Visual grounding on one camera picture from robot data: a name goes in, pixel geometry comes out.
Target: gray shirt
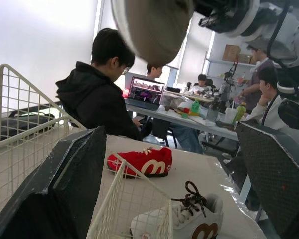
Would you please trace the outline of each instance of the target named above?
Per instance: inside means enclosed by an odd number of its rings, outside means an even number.
[[[258,84],[260,82],[260,79],[258,77],[259,72],[266,68],[266,67],[270,67],[273,66],[273,62],[269,59],[267,59],[264,63],[262,63],[259,67],[256,68],[256,70],[254,71],[250,82],[248,83],[247,87],[252,86],[254,84]],[[245,102],[246,102],[246,109],[248,110],[252,110],[254,107],[256,107],[259,99],[261,96],[261,91],[258,90],[256,92],[253,93],[249,93],[245,96]]]

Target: jeans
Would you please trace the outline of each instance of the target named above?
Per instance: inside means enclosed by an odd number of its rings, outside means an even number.
[[[203,154],[203,146],[198,140],[198,134],[195,129],[184,127],[175,123],[170,124],[175,137],[177,138],[183,150]]]

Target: brown letter logo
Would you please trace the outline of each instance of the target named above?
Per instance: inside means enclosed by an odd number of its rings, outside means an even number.
[[[211,225],[208,225],[206,223],[200,224],[196,230],[193,233],[193,236],[191,237],[192,239],[197,239],[198,235],[201,232],[204,232],[204,237],[203,239],[208,239],[209,234],[213,231],[212,237],[217,235],[218,232],[218,225],[216,223],[213,223]]]

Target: laptop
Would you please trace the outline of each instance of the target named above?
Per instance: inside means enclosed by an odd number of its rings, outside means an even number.
[[[156,111],[162,100],[165,84],[146,78],[132,77],[128,98],[125,103]]]

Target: eyeglasses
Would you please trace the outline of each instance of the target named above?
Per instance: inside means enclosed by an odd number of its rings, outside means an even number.
[[[122,75],[125,75],[126,73],[128,73],[128,71],[130,70],[130,67],[126,67],[122,73]]]

